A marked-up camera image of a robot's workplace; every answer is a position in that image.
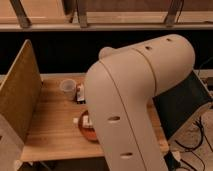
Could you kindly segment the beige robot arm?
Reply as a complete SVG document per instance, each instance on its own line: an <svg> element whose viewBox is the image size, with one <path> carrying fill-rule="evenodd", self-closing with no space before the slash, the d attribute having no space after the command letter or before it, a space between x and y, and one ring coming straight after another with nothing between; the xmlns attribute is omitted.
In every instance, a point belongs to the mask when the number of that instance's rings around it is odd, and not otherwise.
<svg viewBox="0 0 213 171"><path fill-rule="evenodd" d="M110 171L168 171L147 104L194 63L192 45L176 34L100 50L85 76L85 99Z"/></svg>

